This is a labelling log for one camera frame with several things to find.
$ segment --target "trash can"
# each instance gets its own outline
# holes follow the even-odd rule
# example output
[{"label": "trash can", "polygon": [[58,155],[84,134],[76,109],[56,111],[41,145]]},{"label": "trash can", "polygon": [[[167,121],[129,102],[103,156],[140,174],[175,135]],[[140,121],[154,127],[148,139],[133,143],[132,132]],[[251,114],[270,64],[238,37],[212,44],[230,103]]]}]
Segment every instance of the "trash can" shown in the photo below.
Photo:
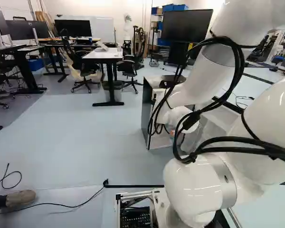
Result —
[{"label": "trash can", "polygon": [[[114,84],[114,97],[115,101],[121,102],[122,101],[122,91],[121,89],[124,86],[122,81],[113,81]],[[110,101],[110,91],[109,91],[109,82],[103,81],[103,89],[105,93],[105,100],[106,102]]]}]

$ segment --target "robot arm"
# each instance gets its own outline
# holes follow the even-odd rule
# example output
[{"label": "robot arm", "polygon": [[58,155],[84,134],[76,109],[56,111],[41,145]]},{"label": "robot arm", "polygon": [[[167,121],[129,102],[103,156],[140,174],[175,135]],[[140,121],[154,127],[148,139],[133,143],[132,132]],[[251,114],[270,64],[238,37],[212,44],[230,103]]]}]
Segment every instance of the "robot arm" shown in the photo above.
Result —
[{"label": "robot arm", "polygon": [[[285,29],[285,0],[230,0],[229,4],[223,5],[211,31],[216,36],[228,37],[242,46],[257,46],[271,29]],[[248,57],[254,48],[242,50]],[[203,47],[187,80],[176,85],[168,98],[170,107],[202,104],[211,100],[231,80],[234,66],[230,47],[222,44]],[[179,120],[183,116],[170,112],[165,104],[157,123],[166,124],[171,121],[168,118]]]},{"label": "robot arm", "polygon": [[[285,0],[230,0],[211,31],[239,45],[256,46],[271,29],[285,29]],[[252,50],[245,48],[243,52],[247,57]],[[167,99],[172,110],[164,104],[157,123],[175,125],[190,113],[183,105],[210,100],[231,79],[234,63],[230,47],[204,47],[187,81],[175,86]],[[243,118],[260,140],[285,148],[285,79],[255,99]],[[240,117],[229,135],[252,138]],[[241,142],[224,145],[251,147]],[[270,185],[285,181],[285,162],[238,152],[206,153],[199,155],[195,163],[172,159],[164,169],[164,181],[171,208],[181,220],[189,227],[204,227],[216,210],[255,200]]]}]

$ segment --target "black desk leg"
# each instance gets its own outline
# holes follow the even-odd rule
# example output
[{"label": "black desk leg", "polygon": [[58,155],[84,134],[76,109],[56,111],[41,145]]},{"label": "black desk leg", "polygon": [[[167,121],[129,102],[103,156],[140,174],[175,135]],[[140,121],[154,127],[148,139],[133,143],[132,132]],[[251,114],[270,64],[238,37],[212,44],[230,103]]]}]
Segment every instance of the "black desk leg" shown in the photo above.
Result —
[{"label": "black desk leg", "polygon": [[113,83],[113,74],[112,74],[112,64],[107,63],[106,64],[106,71],[108,73],[108,82],[109,82],[109,92],[110,92],[110,101],[109,102],[103,102],[103,103],[94,103],[93,106],[119,106],[124,105],[124,102],[118,102],[115,101],[114,97],[114,83]]},{"label": "black desk leg", "polygon": [[52,66],[53,66],[55,72],[53,72],[53,73],[44,73],[43,75],[61,75],[62,73],[58,72],[58,69],[57,69],[57,66],[56,66],[56,62],[54,60],[54,56],[53,56],[53,53],[52,53],[52,48],[50,48],[50,47],[48,48],[47,47],[46,50],[47,50],[48,57],[51,60],[51,63],[52,63]]},{"label": "black desk leg", "polygon": [[113,73],[114,73],[114,81],[117,81],[117,67],[116,67],[116,63],[113,63]]},{"label": "black desk leg", "polygon": [[104,64],[103,64],[103,63],[101,63],[100,65],[101,65],[101,73],[103,74],[101,78],[102,78],[102,80],[103,80],[103,79],[104,79],[104,77],[105,77]]},{"label": "black desk leg", "polygon": [[27,88],[20,89],[14,94],[41,94],[44,90],[47,90],[45,87],[38,87],[35,81],[34,75],[32,74],[29,68],[29,62],[26,59],[26,53],[22,53],[20,51],[16,51],[14,54],[14,58],[17,66],[22,74],[23,80],[27,84]]},{"label": "black desk leg", "polygon": [[56,51],[56,55],[57,55],[57,59],[60,65],[60,69],[62,71],[63,76],[58,80],[58,82],[62,82],[63,80],[66,79],[67,74],[65,73],[65,68],[63,67],[63,62],[62,62],[62,58],[59,52],[59,47],[55,47],[55,51]]}]

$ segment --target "white desk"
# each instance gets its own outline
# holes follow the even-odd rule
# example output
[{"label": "white desk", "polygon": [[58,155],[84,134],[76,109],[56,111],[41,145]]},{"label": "white desk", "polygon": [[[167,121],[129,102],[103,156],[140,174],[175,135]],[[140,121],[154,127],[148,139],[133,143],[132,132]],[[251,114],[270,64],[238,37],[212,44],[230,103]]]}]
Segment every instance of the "white desk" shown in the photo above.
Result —
[{"label": "white desk", "polygon": [[19,49],[18,51],[33,52],[33,51],[38,51],[40,48],[44,48],[44,46],[24,47],[24,48]]},{"label": "white desk", "polygon": [[86,56],[82,57],[82,60],[87,64],[90,63],[105,63],[106,70],[108,73],[108,82],[109,82],[109,92],[110,92],[110,101],[103,103],[94,103],[93,106],[118,106],[124,105],[123,102],[115,101],[114,96],[114,83],[113,83],[113,73],[112,66],[114,69],[114,76],[117,78],[117,67],[116,63],[123,59],[123,51],[118,51],[116,47],[109,47],[108,51],[92,51]]},{"label": "white desk", "polygon": [[91,51],[83,59],[123,59],[123,51],[117,51],[116,47],[109,47],[108,51]]}]

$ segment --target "blue bin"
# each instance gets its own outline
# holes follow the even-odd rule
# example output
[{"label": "blue bin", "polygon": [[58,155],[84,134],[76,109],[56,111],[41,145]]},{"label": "blue bin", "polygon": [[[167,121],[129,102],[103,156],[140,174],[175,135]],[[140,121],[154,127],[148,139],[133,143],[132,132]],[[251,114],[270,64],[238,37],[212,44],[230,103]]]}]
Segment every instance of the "blue bin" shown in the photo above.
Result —
[{"label": "blue bin", "polygon": [[174,11],[181,11],[181,10],[187,10],[189,7],[186,6],[185,4],[183,5],[174,5],[173,10]]},{"label": "blue bin", "polygon": [[173,11],[173,7],[174,7],[174,4],[169,4],[169,5],[162,6],[162,11],[163,12]]},{"label": "blue bin", "polygon": [[161,21],[157,22],[157,28],[159,30],[162,30],[162,22]]},{"label": "blue bin", "polygon": [[43,67],[42,59],[29,59],[29,68],[31,71],[37,71]]},{"label": "blue bin", "polygon": [[152,7],[151,14],[152,15],[156,15],[157,14],[157,9],[158,9],[158,7]]},{"label": "blue bin", "polygon": [[170,44],[171,44],[170,41],[164,40],[162,38],[157,39],[157,45],[159,46],[170,46]]}]

